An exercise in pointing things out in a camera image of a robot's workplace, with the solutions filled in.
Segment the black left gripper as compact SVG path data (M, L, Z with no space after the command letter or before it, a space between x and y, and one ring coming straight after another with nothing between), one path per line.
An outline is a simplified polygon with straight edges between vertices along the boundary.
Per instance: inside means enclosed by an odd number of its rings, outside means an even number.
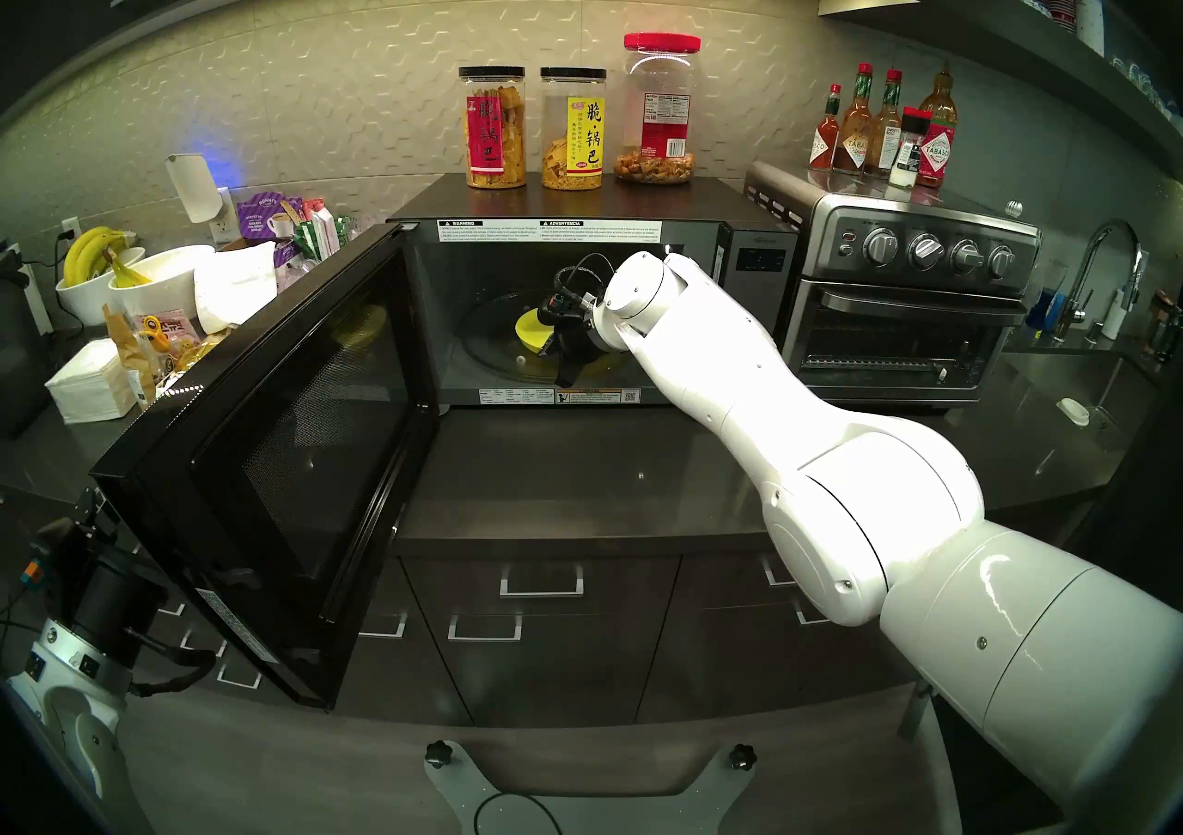
M132 667L169 591L156 569L117 548L117 514L101 488L83 488L73 510L80 551L95 556L84 572L67 629Z

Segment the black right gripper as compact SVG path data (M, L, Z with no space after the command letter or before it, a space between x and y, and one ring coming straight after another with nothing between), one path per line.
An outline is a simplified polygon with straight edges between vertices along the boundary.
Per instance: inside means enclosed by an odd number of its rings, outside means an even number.
M594 364L608 355L597 344L587 313L554 312L538 310L541 326L551 329L538 351L539 360L549 360L555 365L556 387L574 387L586 365Z

